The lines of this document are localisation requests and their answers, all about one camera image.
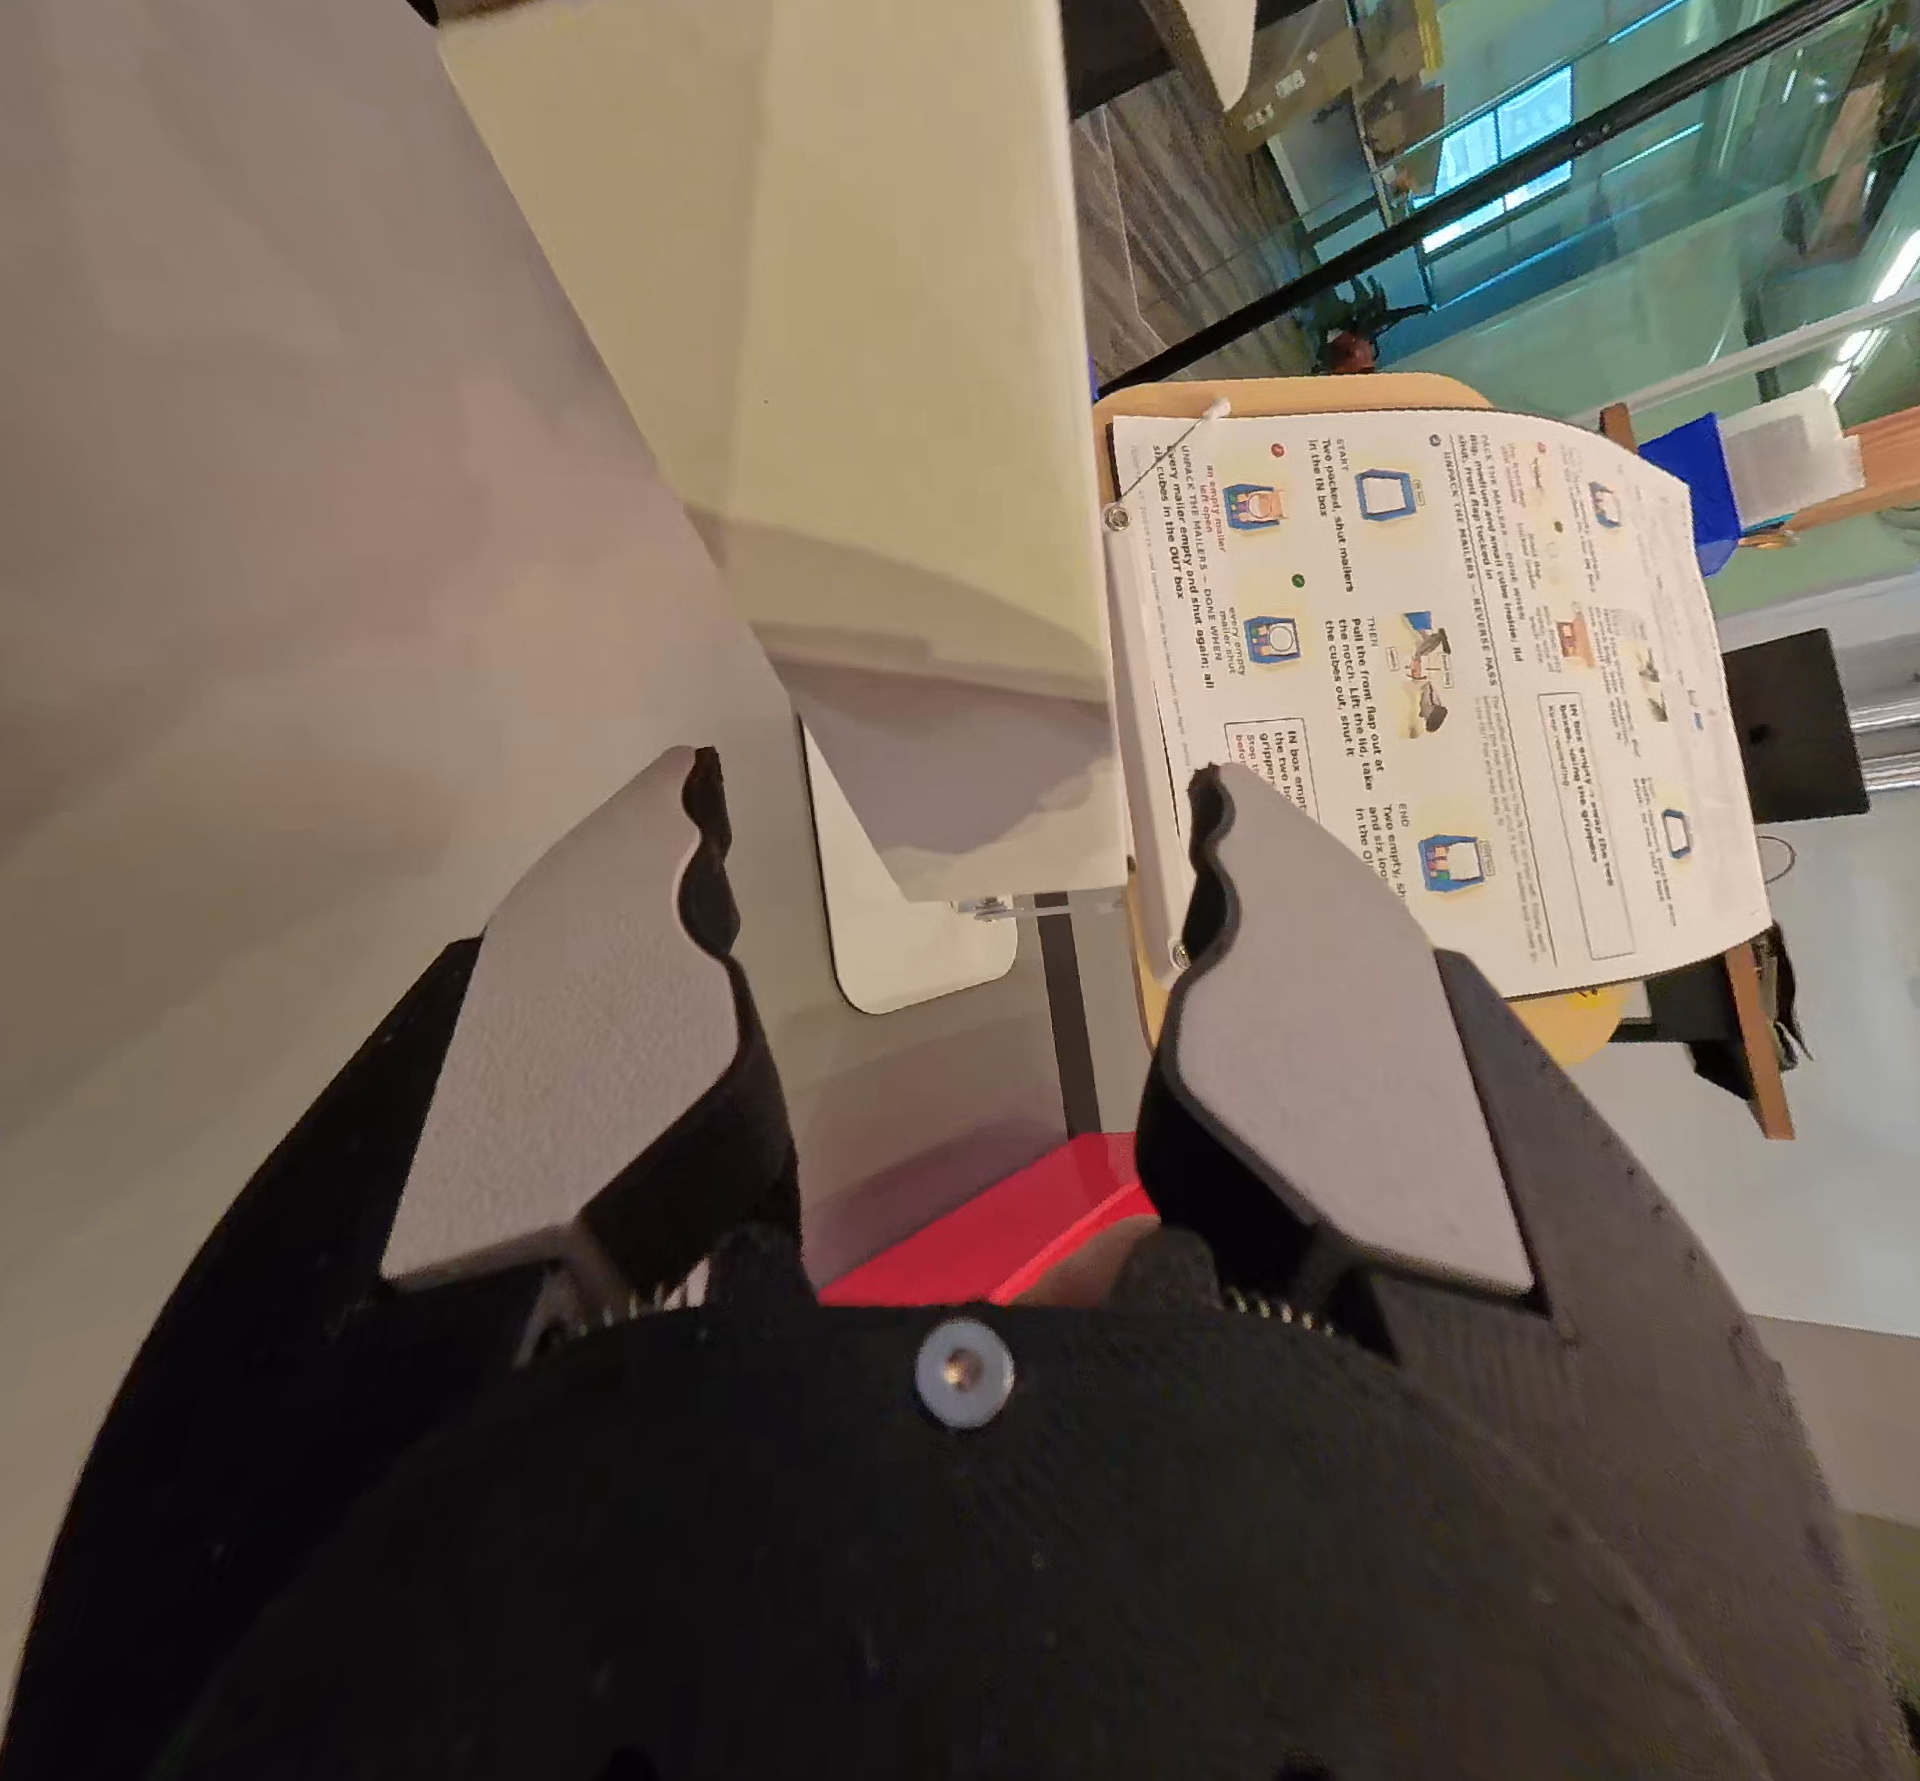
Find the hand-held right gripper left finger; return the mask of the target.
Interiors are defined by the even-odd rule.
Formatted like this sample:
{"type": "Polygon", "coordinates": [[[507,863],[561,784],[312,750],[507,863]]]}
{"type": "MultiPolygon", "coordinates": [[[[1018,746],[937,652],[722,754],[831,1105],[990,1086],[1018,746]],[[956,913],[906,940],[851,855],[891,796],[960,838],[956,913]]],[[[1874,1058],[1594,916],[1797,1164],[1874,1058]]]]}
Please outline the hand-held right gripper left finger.
{"type": "Polygon", "coordinates": [[[800,1265],[799,1157],[734,952],[714,747],[670,746],[490,911],[381,1256],[401,1286],[556,1265],[678,1290],[734,1235],[800,1265]]]}

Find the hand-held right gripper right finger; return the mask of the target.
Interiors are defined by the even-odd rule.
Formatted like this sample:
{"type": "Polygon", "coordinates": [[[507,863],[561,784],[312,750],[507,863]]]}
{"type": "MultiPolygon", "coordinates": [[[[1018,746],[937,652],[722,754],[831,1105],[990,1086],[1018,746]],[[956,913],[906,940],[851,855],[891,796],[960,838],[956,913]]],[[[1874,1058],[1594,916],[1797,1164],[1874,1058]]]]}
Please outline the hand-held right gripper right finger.
{"type": "Polygon", "coordinates": [[[1260,1296],[1333,1296],[1371,1272],[1528,1293],[1428,934],[1246,766],[1202,766],[1188,797],[1188,966],[1134,1131],[1159,1218],[1260,1296]]]}

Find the white cardboard mailer box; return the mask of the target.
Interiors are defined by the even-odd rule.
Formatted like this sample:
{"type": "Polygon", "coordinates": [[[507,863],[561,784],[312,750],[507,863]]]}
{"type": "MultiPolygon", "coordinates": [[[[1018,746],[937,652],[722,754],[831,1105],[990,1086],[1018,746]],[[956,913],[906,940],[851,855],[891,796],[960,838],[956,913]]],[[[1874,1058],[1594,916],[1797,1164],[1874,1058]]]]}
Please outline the white cardboard mailer box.
{"type": "Polygon", "coordinates": [[[1114,887],[1059,0],[438,0],[451,83],[912,902],[1114,887]]]}

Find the brown cardboard box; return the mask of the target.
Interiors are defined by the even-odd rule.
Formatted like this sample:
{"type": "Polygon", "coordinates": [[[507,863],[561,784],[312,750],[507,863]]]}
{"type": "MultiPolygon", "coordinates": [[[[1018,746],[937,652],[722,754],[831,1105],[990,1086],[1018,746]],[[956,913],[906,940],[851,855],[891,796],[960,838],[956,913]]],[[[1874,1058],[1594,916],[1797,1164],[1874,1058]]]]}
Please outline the brown cardboard box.
{"type": "Polygon", "coordinates": [[[1436,0],[1347,0],[1255,27],[1248,82],[1224,111],[1227,146],[1248,151],[1292,125],[1349,109],[1380,161],[1445,131],[1445,41],[1436,0]]]}

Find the white sign stand base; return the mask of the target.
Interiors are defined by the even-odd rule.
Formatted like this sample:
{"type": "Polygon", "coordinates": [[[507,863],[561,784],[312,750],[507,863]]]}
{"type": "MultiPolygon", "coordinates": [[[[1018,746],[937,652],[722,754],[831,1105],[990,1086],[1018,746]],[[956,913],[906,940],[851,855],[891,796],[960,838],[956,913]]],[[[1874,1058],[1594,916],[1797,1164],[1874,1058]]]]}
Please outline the white sign stand base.
{"type": "Polygon", "coordinates": [[[805,725],[799,736],[827,954],[845,1002],[884,1017],[1005,978],[1018,928],[1001,899],[990,899],[987,916],[956,902],[909,902],[805,725]]]}

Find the red plastic bin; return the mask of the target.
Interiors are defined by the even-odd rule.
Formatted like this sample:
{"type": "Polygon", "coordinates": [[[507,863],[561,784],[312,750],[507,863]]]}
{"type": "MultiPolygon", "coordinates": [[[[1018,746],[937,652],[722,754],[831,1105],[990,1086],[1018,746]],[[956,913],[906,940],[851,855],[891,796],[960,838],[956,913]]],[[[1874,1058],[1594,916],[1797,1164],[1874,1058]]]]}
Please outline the red plastic bin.
{"type": "Polygon", "coordinates": [[[1155,1217],[1133,1133],[1086,1133],[831,1280],[827,1307],[1009,1305],[1111,1228],[1155,1217]]]}

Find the black square panel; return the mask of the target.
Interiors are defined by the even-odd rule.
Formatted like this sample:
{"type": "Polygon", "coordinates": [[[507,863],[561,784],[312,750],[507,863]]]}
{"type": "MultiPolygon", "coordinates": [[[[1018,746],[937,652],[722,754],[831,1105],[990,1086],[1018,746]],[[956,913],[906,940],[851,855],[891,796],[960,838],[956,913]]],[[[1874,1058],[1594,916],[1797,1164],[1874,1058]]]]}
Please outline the black square panel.
{"type": "Polygon", "coordinates": [[[1730,648],[1721,664],[1753,820],[1762,828],[1868,812],[1828,629],[1730,648]]]}

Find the small blue bin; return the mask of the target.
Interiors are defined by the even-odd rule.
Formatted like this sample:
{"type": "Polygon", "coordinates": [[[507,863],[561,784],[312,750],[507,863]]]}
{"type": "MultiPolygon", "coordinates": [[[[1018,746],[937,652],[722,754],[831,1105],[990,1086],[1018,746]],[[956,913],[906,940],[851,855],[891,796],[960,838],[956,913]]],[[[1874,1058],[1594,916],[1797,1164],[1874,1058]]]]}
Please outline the small blue bin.
{"type": "Polygon", "coordinates": [[[1714,576],[1739,548],[1739,507],[1714,411],[1661,431],[1640,445],[1642,459],[1678,480],[1693,507],[1693,550],[1714,576]]]}

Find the white foam block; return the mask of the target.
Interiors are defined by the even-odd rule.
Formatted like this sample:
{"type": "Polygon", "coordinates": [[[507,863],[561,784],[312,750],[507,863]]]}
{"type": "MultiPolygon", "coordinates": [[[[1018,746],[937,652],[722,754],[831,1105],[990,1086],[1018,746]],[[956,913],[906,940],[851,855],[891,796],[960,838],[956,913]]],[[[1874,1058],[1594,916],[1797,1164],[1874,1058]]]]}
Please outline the white foam block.
{"type": "Polygon", "coordinates": [[[1747,407],[1718,428],[1742,530],[1789,521],[1866,487],[1863,449],[1841,428],[1822,382],[1747,407]]]}

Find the wooden beam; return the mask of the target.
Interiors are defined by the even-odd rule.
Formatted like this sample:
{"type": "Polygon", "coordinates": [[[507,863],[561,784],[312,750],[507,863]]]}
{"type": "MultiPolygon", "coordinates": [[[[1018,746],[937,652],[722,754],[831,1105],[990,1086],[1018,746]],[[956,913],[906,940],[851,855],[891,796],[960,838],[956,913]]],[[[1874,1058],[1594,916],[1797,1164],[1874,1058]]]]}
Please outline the wooden beam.
{"type": "Polygon", "coordinates": [[[1861,456],[1863,487],[1835,499],[1837,521],[1917,507],[1917,405],[1850,428],[1861,456]]]}

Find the thin black rod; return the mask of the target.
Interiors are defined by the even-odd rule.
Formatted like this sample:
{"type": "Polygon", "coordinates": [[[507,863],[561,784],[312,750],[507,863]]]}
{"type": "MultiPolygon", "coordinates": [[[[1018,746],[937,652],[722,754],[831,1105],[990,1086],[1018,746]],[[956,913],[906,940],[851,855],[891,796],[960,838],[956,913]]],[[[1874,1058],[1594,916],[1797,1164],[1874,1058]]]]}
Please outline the thin black rod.
{"type": "Polygon", "coordinates": [[[1477,209],[1520,190],[1544,172],[1582,159],[1610,140],[1647,125],[1677,104],[1713,88],[1714,83],[1761,64],[1783,48],[1800,45],[1823,24],[1872,5],[1874,0],[1794,0],[1777,14],[1744,24],[1713,48],[1667,67],[1604,109],[1582,114],[1555,131],[1530,140],[1527,147],[1477,172],[1467,181],[1442,190],[1427,206],[1390,222],[1326,264],[1299,274],[1282,287],[1224,313],[1192,332],[1188,339],[1164,347],[1140,366],[1111,377],[1100,386],[1106,395],[1126,386],[1164,382],[1183,374],[1206,356],[1258,332],[1262,324],[1282,320],[1307,306],[1315,297],[1361,279],[1380,269],[1387,258],[1422,248],[1447,225],[1470,217],[1477,209]]]}

